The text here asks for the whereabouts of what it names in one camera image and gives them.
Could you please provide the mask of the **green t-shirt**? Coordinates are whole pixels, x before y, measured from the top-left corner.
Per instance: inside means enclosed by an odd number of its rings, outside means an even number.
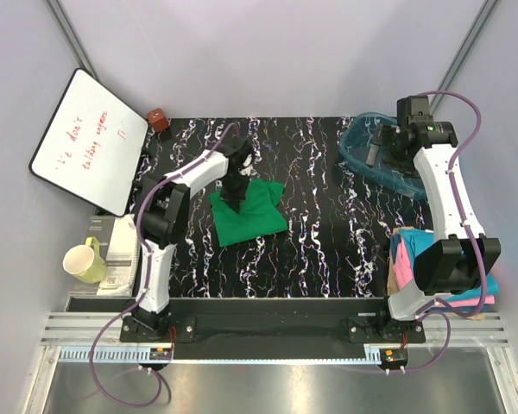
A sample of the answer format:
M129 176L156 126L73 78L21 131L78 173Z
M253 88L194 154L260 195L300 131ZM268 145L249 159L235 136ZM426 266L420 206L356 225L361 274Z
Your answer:
M283 183L254 179L248 186L239 212L221 199L220 191L213 192L209 201L219 246L225 248L286 231L287 220L278 210L284 191Z

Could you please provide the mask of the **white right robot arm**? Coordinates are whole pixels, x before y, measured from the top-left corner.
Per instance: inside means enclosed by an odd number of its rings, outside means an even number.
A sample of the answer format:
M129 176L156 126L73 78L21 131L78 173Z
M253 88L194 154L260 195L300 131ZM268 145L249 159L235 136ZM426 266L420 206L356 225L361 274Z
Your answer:
M432 91L399 99L397 124L376 130L366 158L373 166L381 148L402 173L416 173L424 185L433 217L433 244L411 261L413 279L385 298L374 320L377 336L393 342L406 328L437 311L470 318L485 306L488 273L501 244L477 220L462 177L459 156L481 127L460 141L450 122L434 120Z

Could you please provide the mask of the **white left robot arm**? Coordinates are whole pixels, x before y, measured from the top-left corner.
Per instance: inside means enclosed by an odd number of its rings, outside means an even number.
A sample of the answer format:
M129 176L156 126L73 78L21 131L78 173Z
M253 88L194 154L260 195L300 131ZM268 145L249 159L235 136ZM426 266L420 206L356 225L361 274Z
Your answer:
M221 200L238 213L250 183L253 160L250 140L229 137L180 169L167 173L163 179L145 179L141 184L135 225L143 263L131 316L150 341L162 340L169 330L171 262L176 246L186 236L192 198L219 181Z

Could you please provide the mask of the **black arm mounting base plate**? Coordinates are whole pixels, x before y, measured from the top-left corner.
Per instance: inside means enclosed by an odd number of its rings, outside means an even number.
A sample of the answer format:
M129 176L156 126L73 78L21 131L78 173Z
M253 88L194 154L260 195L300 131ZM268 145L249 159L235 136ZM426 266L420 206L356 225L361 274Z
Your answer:
M133 316L121 342L174 341L176 361L350 361L364 346L422 344L423 326L390 319L379 298L174 298L158 328Z

